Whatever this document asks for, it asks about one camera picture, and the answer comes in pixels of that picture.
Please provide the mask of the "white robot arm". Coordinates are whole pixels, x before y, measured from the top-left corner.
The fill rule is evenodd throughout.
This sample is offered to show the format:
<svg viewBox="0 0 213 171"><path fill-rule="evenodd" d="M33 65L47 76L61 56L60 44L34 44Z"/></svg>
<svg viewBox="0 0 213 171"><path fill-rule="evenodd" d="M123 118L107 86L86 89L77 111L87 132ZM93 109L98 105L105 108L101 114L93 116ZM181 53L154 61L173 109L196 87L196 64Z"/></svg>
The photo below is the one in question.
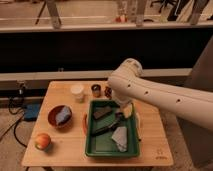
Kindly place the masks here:
<svg viewBox="0 0 213 171"><path fill-rule="evenodd" d="M175 113L213 131L213 93L142 79L139 61L128 58L108 77L113 99L121 106L132 98Z"/></svg>

